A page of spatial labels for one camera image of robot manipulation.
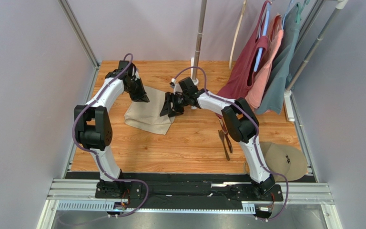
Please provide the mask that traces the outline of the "beige cloth napkin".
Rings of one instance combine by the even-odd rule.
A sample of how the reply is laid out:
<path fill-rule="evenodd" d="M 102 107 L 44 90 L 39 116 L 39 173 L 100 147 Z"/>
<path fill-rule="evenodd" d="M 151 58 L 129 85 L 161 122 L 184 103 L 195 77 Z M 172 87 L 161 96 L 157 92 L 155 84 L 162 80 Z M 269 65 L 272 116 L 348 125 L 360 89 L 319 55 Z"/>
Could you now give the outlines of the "beige cloth napkin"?
<path fill-rule="evenodd" d="M 132 102 L 124 115 L 124 123 L 146 132 L 165 135 L 174 122 L 174 117 L 160 116 L 165 92 L 145 86 L 148 103 Z"/>

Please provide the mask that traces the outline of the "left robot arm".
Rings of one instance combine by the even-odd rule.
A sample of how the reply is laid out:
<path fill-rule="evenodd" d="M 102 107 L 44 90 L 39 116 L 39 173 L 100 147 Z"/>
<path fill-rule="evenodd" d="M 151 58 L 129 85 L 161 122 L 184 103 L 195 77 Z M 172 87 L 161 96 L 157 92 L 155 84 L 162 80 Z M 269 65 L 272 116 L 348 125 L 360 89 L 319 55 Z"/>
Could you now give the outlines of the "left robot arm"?
<path fill-rule="evenodd" d="M 150 101 L 136 66 L 127 60 L 119 61 L 118 68 L 106 75 L 102 87 L 90 101 L 85 105 L 75 106 L 72 126 L 75 145 L 89 152 L 98 166 L 98 192 L 115 197 L 125 192 L 126 181 L 112 154 L 109 110 L 123 93 L 128 93 L 133 102 Z"/>

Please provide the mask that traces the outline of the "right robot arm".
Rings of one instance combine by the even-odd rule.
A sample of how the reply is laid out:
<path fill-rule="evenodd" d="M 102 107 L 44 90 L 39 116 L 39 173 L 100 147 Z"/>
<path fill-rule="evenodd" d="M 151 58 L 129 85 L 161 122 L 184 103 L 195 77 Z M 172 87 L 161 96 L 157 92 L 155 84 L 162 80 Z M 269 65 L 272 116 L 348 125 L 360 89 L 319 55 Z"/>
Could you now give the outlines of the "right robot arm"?
<path fill-rule="evenodd" d="M 258 196 L 266 195 L 275 185 L 268 170 L 259 142 L 259 123 L 244 98 L 237 100 L 217 96 L 206 89 L 198 89 L 190 77 L 171 80 L 173 92 L 165 94 L 160 116 L 175 117 L 184 113 L 186 106 L 195 106 L 216 113 L 223 118 L 229 136 L 239 143 L 249 166 L 249 176 Z"/>

